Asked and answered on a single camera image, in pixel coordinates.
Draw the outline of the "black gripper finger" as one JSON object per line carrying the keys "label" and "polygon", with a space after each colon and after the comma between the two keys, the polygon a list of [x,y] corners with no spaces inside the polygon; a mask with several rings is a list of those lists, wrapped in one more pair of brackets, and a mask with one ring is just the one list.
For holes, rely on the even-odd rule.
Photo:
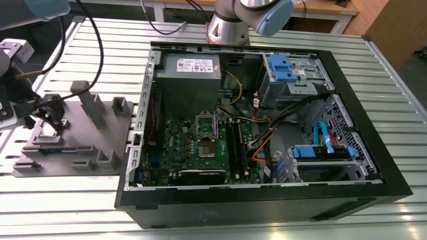
{"label": "black gripper finger", "polygon": [[46,96],[42,97],[35,103],[35,109],[49,107],[51,119],[50,125],[59,134],[62,134],[63,130],[66,129],[63,124],[63,117],[66,114],[65,101],[61,100],[61,98],[61,96]]}
{"label": "black gripper finger", "polygon": [[25,127],[27,129],[34,129],[37,125],[37,121],[30,116],[34,116],[42,119],[47,124],[51,125],[51,119],[50,119],[51,113],[50,113],[50,108],[47,106],[43,106],[38,109],[27,108],[25,110],[25,123],[26,123]]}

